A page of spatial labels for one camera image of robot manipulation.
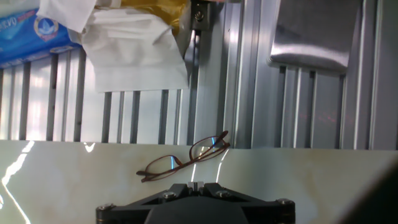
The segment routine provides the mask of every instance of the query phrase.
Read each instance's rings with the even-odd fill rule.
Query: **metal frame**
[[[193,33],[190,90],[97,93],[82,50],[0,72],[0,139],[397,149],[398,3],[364,0],[347,74],[266,64],[278,1],[211,3]]]

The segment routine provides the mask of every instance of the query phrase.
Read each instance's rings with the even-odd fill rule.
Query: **white marble countertop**
[[[289,198],[297,223],[334,223],[398,161],[390,151],[234,149],[157,182],[136,175],[167,154],[186,162],[188,149],[0,141],[0,223],[95,223],[99,205],[126,205],[191,180],[262,200]]]

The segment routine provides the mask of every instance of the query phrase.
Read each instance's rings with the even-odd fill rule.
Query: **black mechanical part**
[[[191,0],[191,30],[210,30],[211,3],[209,1]]]
[[[126,206],[96,209],[97,224],[295,223],[295,203],[265,202],[219,184],[173,184],[163,192]]]

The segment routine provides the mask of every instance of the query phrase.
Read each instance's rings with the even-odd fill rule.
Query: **eyeglass temple arm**
[[[224,138],[225,138],[225,136],[228,134],[228,131],[223,131],[221,134],[220,134],[220,136],[218,136],[218,138],[217,138],[217,140],[216,140],[216,142],[214,142],[214,146],[216,146],[218,143],[220,143]]]

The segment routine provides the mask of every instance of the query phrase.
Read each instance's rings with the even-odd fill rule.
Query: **plastic wrapper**
[[[0,68],[31,62],[80,47],[67,28],[30,10],[0,18]]]
[[[187,0],[121,0],[121,7],[147,11],[172,26],[173,35],[180,31],[180,18],[187,11]]]

